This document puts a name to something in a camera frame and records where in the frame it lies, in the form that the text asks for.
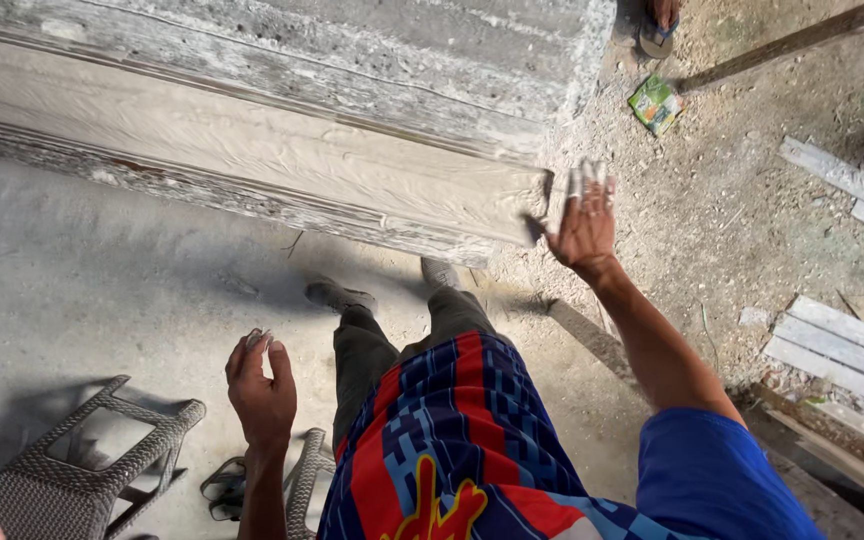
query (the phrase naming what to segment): concrete floor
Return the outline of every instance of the concrete floor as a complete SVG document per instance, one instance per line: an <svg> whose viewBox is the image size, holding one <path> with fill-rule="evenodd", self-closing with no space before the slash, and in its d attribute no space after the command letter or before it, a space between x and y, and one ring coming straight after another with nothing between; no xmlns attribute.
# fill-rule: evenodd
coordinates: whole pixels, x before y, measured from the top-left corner
<svg viewBox="0 0 864 540"><path fill-rule="evenodd" d="M199 483L245 450L223 367L238 338L272 330L298 387L294 432L330 429L337 317L308 304L303 271L370 291L399 347L423 337L426 289L413 255L298 232L0 161L0 467L72 411L85 384L117 374L164 399L198 398L189 476L124 537L232 538ZM646 405L554 321L484 274L462 278L518 344L590 494L632 503Z"/></svg>

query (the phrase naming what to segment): gray stool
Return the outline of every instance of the gray stool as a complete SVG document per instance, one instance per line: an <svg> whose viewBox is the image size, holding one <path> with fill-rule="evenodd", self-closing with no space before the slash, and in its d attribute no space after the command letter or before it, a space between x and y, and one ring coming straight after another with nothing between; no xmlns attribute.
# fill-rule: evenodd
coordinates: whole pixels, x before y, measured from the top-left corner
<svg viewBox="0 0 864 540"><path fill-rule="evenodd" d="M312 427L305 432L302 454L282 482L288 493L285 501L285 528L288 540L315 540L316 533L306 526L306 512L312 501L316 474L325 471L335 475L335 458L326 444L326 431Z"/></svg>
<svg viewBox="0 0 864 540"><path fill-rule="evenodd" d="M183 438L206 416L206 406L189 399L175 416L166 416L119 399L113 393L129 380L116 376L62 423L43 435L0 471L0 524L8 540L99 540L122 533L186 470L176 470ZM49 448L105 408L154 426L152 432L108 468L90 471L47 455ZM158 487L150 492L129 484L163 460ZM112 523L116 499L131 506Z"/></svg>

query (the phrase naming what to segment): dirt ground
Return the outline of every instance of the dirt ground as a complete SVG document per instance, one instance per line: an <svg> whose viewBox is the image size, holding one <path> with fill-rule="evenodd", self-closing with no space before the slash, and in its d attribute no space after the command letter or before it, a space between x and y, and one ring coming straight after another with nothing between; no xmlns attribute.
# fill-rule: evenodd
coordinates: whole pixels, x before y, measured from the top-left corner
<svg viewBox="0 0 864 540"><path fill-rule="evenodd" d="M768 324L739 325L743 308L774 317L803 294L848 313L841 295L864 295L855 199L777 154L788 135L864 164L864 34L687 97L662 138L626 100L650 73L698 73L860 3L687 0L674 55L642 59L620 44L629 39L615 39L596 98L544 149L558 178L582 157L607 161L619 178L619 261L731 390L770 372L779 390L809 382L760 353ZM592 292L545 247L507 248L489 272L601 324Z"/></svg>

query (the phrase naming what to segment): blue sleeve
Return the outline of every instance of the blue sleeve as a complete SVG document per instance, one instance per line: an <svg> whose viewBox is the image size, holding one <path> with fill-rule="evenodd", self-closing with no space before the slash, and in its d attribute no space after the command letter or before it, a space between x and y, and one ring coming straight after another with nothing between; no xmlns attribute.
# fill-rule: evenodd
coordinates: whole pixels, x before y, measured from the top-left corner
<svg viewBox="0 0 864 540"><path fill-rule="evenodd" d="M670 408L642 425L635 506L666 528L723 540L822 534L742 424Z"/></svg>

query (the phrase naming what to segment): foot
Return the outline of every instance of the foot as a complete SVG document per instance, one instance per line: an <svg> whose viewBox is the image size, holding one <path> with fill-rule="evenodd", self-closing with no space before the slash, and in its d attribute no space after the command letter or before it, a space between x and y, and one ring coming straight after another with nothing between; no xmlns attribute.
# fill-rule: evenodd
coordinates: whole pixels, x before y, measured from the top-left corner
<svg viewBox="0 0 864 540"><path fill-rule="evenodd" d="M315 276L305 286L305 298L316 306L331 308L343 314L352 306L361 306L372 313L378 310L376 297L360 290L346 289L335 280L326 276Z"/></svg>
<svg viewBox="0 0 864 540"><path fill-rule="evenodd" d="M422 277L432 289L450 287L466 290L459 281L459 274L451 264L434 258L422 258Z"/></svg>

